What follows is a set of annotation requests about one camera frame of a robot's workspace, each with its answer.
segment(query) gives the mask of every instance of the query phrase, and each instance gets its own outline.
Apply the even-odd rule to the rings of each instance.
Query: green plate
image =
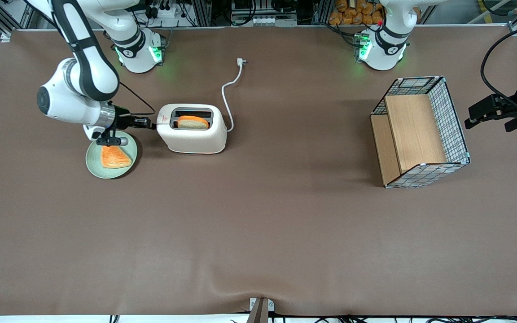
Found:
[[[87,154],[85,155],[85,163],[91,174],[103,179],[116,178],[125,174],[133,167],[137,159],[137,143],[135,139],[123,131],[117,131],[117,137],[125,137],[129,140],[127,146],[121,146],[121,150],[131,158],[131,166],[123,168],[104,168],[103,164],[101,164],[101,146],[93,141],[89,145]]]

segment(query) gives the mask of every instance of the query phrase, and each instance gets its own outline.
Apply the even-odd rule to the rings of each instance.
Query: table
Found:
[[[197,314],[266,296],[293,315],[517,315],[517,131],[466,131],[472,164],[424,189],[382,188],[369,114],[398,77],[444,75],[460,119],[505,26],[417,27],[393,70],[355,64],[325,28],[175,31],[163,67],[121,81],[155,107],[212,104],[219,155],[133,130],[124,178],[88,173],[80,125],[35,94],[70,55],[51,31],[0,45],[0,314]],[[113,63],[109,42],[97,34]],[[517,37],[488,61],[517,87]],[[116,104],[146,112],[124,88]]]

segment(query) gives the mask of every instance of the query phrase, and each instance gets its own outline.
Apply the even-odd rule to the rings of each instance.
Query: power plug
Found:
[[[237,58],[237,66],[242,67],[243,65],[246,65],[246,59]]]

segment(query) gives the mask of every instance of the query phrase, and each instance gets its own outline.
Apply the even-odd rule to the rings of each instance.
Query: toasted bread slice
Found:
[[[101,164],[104,168],[123,168],[131,166],[132,160],[119,146],[101,147]]]
[[[181,129],[209,129],[209,121],[194,116],[181,116],[177,120],[177,127]]]

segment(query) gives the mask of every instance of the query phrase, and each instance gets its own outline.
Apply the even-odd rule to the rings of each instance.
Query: white toaster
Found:
[[[209,129],[180,129],[181,116],[195,116],[209,122]],[[157,116],[157,132],[176,153],[220,153],[226,144],[226,125],[221,110],[206,104],[167,104]]]

